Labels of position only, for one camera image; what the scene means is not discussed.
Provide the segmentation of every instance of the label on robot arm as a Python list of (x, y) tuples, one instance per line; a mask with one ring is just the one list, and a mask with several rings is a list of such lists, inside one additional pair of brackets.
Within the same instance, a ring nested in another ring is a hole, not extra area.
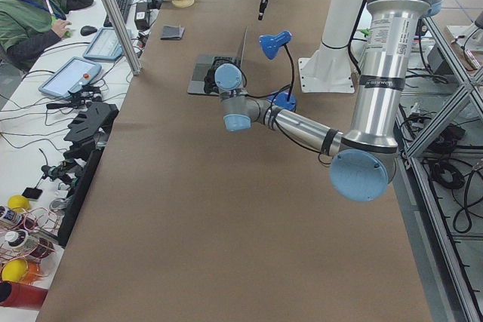
[(386, 52), (388, 56), (409, 57), (413, 41), (409, 28), (410, 21), (405, 18), (373, 21), (369, 31), (366, 52)]

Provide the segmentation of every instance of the laptop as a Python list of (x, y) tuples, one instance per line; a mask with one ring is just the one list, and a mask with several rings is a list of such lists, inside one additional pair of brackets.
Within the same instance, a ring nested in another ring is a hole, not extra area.
[(201, 94), (203, 96), (218, 96), (218, 93), (211, 92), (205, 93), (205, 77), (208, 71), (213, 66), (217, 68), (224, 63), (232, 62), (237, 65), (238, 68), (242, 67), (243, 54), (245, 52), (245, 41), (247, 39), (247, 30), (245, 27), (243, 36), (241, 37), (240, 45), (235, 56), (226, 54), (200, 54), (196, 60), (195, 68), (191, 76), (191, 81), (188, 84), (188, 94)]

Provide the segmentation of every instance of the blue lanyard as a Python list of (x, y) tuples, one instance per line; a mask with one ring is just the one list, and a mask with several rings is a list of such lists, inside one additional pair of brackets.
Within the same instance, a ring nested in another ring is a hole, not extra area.
[[(31, 4), (33, 5), (34, 7), (38, 8), (38, 9), (42, 9), (43, 11), (46, 11), (48, 13), (50, 13), (50, 11), (46, 8), (46, 7), (43, 7), (41, 6), (40, 4), (38, 3), (35, 3), (31, 0), (20, 0), (21, 2), (24, 2), (24, 3), (27, 3), (27, 4)], [(55, 5), (55, 3), (51, 2), (51, 5), (55, 8), (55, 11), (54, 11), (54, 15), (57, 19), (62, 19), (62, 20), (65, 20), (67, 19), (65, 15), (62, 15), (62, 11), (59, 9), (59, 7), (57, 7)]]

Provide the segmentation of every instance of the man's hand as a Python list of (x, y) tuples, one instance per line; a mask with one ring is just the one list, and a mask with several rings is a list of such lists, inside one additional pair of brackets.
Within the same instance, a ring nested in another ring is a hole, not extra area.
[(70, 24), (68, 20), (57, 19), (54, 24), (52, 24), (52, 30), (55, 34), (62, 38), (70, 29), (67, 26)]

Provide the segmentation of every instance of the yellow lid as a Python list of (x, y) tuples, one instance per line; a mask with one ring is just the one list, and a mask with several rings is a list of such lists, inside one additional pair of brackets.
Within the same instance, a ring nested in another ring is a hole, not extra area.
[(20, 282), (27, 273), (27, 261), (25, 259), (13, 259), (2, 269), (2, 280), (10, 282)]
[(10, 199), (8, 199), (7, 203), (8, 207), (12, 210), (15, 210), (19, 213), (22, 213), (24, 210), (30, 209), (29, 199), (27, 199), (23, 195), (14, 195)]

